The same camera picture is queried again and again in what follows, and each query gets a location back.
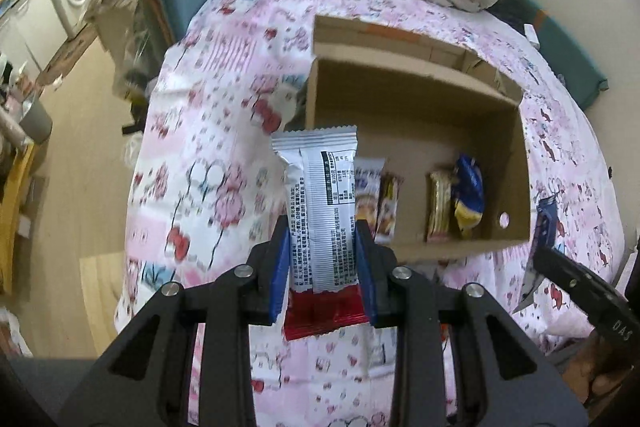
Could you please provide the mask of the brown cardboard box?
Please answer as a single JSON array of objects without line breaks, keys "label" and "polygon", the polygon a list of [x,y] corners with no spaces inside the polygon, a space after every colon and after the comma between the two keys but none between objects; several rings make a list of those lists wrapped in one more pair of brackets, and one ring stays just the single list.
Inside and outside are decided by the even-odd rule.
[{"label": "brown cardboard box", "polygon": [[[416,32],[318,15],[307,82],[308,129],[354,126],[358,154],[400,176],[386,218],[401,262],[460,259],[526,244],[529,176],[522,91],[477,54]],[[470,237],[427,239],[427,176],[477,161],[485,210]]]}]

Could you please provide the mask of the grey waste bin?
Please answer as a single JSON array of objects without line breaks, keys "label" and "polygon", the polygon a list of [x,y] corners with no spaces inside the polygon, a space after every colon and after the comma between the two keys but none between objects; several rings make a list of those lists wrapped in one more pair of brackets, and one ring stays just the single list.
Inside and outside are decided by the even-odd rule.
[{"label": "grey waste bin", "polygon": [[20,126],[37,145],[46,143],[50,138],[53,122],[36,96],[30,96],[23,102]]}]

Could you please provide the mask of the white red snack packet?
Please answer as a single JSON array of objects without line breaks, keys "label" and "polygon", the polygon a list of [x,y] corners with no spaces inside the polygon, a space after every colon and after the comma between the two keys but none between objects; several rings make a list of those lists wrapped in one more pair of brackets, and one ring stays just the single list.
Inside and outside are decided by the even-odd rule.
[{"label": "white red snack packet", "polygon": [[355,127],[279,132],[271,147],[284,165],[291,278],[284,335],[326,335],[367,321],[360,297],[355,231]]}]

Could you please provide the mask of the tan cracker packet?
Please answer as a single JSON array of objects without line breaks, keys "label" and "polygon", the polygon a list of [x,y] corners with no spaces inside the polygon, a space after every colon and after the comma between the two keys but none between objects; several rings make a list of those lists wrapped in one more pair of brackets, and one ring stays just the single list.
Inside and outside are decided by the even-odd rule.
[{"label": "tan cracker packet", "polygon": [[443,242],[449,239],[451,187],[452,173],[449,170],[436,170],[427,175],[427,242]]}]

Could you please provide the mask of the yellow wooden chair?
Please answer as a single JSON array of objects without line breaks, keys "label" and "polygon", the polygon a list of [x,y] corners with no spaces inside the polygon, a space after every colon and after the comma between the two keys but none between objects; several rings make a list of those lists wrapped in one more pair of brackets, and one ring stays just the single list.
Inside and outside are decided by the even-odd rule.
[{"label": "yellow wooden chair", "polygon": [[13,254],[15,235],[20,223],[22,195],[28,185],[30,169],[38,146],[27,145],[23,153],[14,157],[12,168],[3,185],[0,216],[1,294],[13,293]]}]

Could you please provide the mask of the pink Hello Kitty bedsheet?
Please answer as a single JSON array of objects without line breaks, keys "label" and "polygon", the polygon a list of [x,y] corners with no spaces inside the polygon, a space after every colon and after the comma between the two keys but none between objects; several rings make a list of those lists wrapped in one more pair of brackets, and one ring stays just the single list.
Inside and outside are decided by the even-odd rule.
[{"label": "pink Hello Kitty bedsheet", "polygon": [[[270,236],[286,201],[270,134],[294,116],[316,12],[464,46],[517,82],[532,216],[555,194],[561,251],[615,279],[625,239],[598,139],[511,27],[423,0],[207,0],[166,53],[151,95],[129,193],[117,332],[163,284],[213,281]],[[250,331],[259,426],[387,425],[393,331],[362,324],[288,343],[281,327]]]}]

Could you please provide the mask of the white rice cake snack packet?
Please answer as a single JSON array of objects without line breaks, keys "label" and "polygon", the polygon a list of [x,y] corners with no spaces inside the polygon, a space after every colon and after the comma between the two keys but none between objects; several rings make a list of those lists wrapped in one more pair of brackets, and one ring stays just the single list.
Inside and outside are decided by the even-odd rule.
[{"label": "white rice cake snack packet", "polygon": [[380,205],[384,166],[384,158],[355,158],[355,217],[357,220],[366,221],[372,233],[375,233],[378,223],[378,205]]}]

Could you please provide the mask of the small brown snack packet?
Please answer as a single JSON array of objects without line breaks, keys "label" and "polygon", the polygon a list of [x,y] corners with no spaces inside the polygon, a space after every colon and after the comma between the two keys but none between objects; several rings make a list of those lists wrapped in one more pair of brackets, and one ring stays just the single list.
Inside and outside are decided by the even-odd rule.
[{"label": "small brown snack packet", "polygon": [[376,220],[375,228],[376,243],[390,243],[394,238],[401,182],[399,176],[395,176],[393,173],[386,172],[381,178],[378,220]]}]

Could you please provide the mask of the blue yellow snack bag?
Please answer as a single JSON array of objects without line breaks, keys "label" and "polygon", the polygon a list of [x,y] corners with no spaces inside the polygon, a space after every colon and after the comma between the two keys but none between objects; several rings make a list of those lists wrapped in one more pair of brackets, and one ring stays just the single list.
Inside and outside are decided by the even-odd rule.
[{"label": "blue yellow snack bag", "polygon": [[476,160],[461,154],[454,165],[454,183],[451,187],[454,201],[454,219],[464,239],[469,239],[480,225],[485,211],[482,172]]}]

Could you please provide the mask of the teal cushion right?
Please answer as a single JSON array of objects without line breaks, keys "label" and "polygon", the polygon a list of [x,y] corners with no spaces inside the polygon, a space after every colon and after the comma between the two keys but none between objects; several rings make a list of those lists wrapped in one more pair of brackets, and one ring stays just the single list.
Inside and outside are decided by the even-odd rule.
[{"label": "teal cushion right", "polygon": [[608,78],[590,55],[534,0],[499,0],[488,12],[522,35],[526,25],[534,28],[539,53],[581,109],[589,108],[608,90]]}]

